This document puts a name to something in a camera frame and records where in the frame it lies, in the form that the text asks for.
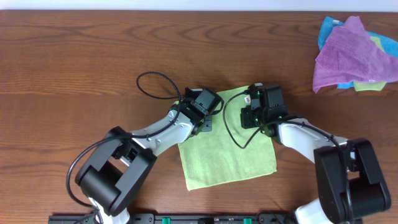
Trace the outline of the green microfiber cloth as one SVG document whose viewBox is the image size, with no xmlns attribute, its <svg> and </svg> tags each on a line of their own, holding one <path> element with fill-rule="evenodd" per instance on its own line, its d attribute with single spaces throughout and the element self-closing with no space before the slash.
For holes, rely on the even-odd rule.
<svg viewBox="0 0 398 224">
<path fill-rule="evenodd" d="M 211 132 L 201 132 L 178 145 L 189 191 L 277 171 L 271 138 L 255 128 L 241 127 L 241 108 L 248 105 L 244 98 L 233 99 L 224 116 L 218 113 L 211 117 Z"/>
</svg>

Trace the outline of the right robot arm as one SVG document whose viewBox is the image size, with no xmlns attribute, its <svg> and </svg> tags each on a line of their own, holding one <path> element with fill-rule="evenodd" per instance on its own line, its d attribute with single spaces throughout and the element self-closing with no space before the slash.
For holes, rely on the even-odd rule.
<svg viewBox="0 0 398 224">
<path fill-rule="evenodd" d="M 357 223 L 385 212 L 391 195 L 373 145 L 334 136 L 289 114 L 281 93 L 248 91 L 241 110 L 244 129 L 255 128 L 314 163 L 318 198 L 295 210 L 295 223 Z"/>
</svg>

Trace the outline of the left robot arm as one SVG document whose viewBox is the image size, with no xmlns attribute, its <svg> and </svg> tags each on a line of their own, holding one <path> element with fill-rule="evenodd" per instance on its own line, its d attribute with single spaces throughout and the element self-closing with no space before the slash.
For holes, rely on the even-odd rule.
<svg viewBox="0 0 398 224">
<path fill-rule="evenodd" d="M 188 98 L 174 104 L 158 122 L 131 132 L 119 126 L 89 146 L 91 153 L 75 177 L 90 200 L 98 223 L 127 223 L 135 199 L 158 156 L 198 134 L 204 120 L 220 112 L 224 102 Z"/>
</svg>

